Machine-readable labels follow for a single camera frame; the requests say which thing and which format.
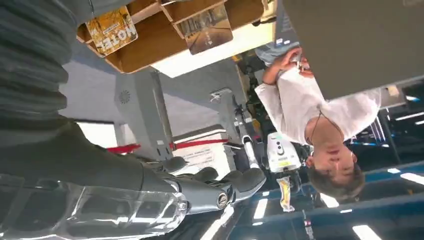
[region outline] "robotic hand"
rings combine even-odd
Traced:
[[[77,124],[70,125],[54,139],[2,149],[1,239],[163,235],[186,215],[251,197],[266,180],[258,168],[220,181],[212,180],[210,168],[192,176],[153,171],[134,157],[92,145]]]

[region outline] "gray panel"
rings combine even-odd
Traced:
[[[172,157],[169,137],[165,133],[158,104],[158,79],[153,79],[151,72],[139,71],[133,74],[116,76],[115,104],[134,133],[141,148],[138,156],[151,160],[167,160]]]
[[[326,99],[424,75],[424,1],[283,3]]]

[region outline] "wooden shelf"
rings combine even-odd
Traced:
[[[212,9],[225,1],[227,0],[177,1],[164,7],[172,18],[172,23],[178,24],[201,12]]]
[[[134,24],[162,11],[161,5],[157,0],[136,0],[126,7]]]
[[[133,73],[187,48],[163,12],[135,25],[138,39],[118,50],[122,70]]]
[[[180,5],[183,3],[190,8],[184,10],[181,7],[183,5]],[[191,13],[202,12],[201,6],[205,10],[222,3],[225,4],[233,30],[260,19],[264,12],[262,0],[192,0],[166,6],[158,5],[157,0],[136,0],[127,7],[135,23],[138,39],[104,57],[104,60],[120,73],[134,73],[178,54],[187,49],[187,44],[171,18],[177,17],[174,20],[182,21],[192,16]],[[174,6],[170,8],[172,11],[167,11],[165,8],[170,6]],[[78,28],[77,39],[98,54],[85,24]]]

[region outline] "necklace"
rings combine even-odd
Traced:
[[[310,138],[309,137],[306,138],[306,143],[308,143],[310,145],[313,145],[312,144],[312,138],[314,137],[315,129],[317,128],[318,121],[320,120],[321,116],[324,116],[324,118],[326,118],[338,130],[338,132],[340,133],[341,137],[343,138],[343,133],[340,130],[339,126],[337,126],[333,121],[331,121],[328,117],[326,117],[321,110],[319,110],[318,119],[316,120],[315,126],[312,129],[312,134],[310,135]]]

